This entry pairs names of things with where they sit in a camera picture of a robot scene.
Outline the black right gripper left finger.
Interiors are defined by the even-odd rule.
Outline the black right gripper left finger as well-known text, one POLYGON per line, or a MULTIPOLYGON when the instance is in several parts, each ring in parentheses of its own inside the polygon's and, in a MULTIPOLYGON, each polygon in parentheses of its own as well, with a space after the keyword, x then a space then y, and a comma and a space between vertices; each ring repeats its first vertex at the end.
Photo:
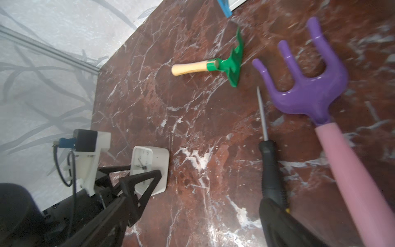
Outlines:
POLYGON ((109 174, 115 169, 99 169, 96 185, 103 187, 99 199, 84 198, 77 214, 70 218, 71 234, 64 247, 120 247, 125 231, 143 215, 159 184, 160 170, 125 176, 112 185, 109 174))

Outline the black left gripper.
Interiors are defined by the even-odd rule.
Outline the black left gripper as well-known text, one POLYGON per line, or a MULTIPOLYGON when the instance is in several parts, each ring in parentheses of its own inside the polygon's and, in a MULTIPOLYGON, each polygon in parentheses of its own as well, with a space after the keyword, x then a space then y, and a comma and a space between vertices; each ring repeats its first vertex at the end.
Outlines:
POLYGON ((43 211, 41 247, 120 247, 123 242, 123 198, 117 196, 110 174, 131 166, 99 167, 96 194, 85 190, 43 211))

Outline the black handled screwdriver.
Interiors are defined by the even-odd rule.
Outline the black handled screwdriver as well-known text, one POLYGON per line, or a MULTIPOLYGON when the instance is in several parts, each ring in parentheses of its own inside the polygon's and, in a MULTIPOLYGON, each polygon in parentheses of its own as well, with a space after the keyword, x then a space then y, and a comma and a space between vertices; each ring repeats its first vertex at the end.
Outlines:
POLYGON ((278 165, 277 146, 274 141, 271 141, 268 138, 264 106, 259 87, 257 87, 257 98, 263 132, 263 141, 258 145, 263 162, 261 183, 262 194, 265 199, 272 199, 283 210, 289 213, 290 208, 287 199, 286 187, 278 165))

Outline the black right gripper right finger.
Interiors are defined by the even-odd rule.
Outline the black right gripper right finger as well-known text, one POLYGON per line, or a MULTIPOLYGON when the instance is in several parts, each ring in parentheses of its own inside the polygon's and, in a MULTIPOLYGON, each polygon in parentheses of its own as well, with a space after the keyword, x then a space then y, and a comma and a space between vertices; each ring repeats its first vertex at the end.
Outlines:
POLYGON ((266 243, 269 247, 325 247, 299 221, 283 210, 272 199, 262 199, 259 215, 266 243))

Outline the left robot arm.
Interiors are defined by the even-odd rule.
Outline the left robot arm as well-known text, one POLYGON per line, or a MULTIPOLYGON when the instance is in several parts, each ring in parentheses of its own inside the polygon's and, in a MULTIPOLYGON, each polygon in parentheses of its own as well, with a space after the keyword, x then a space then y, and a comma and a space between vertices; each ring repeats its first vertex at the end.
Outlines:
POLYGON ((40 211, 29 191, 1 184, 2 247, 120 247, 130 213, 128 201, 112 193, 108 175, 98 172, 99 193, 82 189, 40 211))

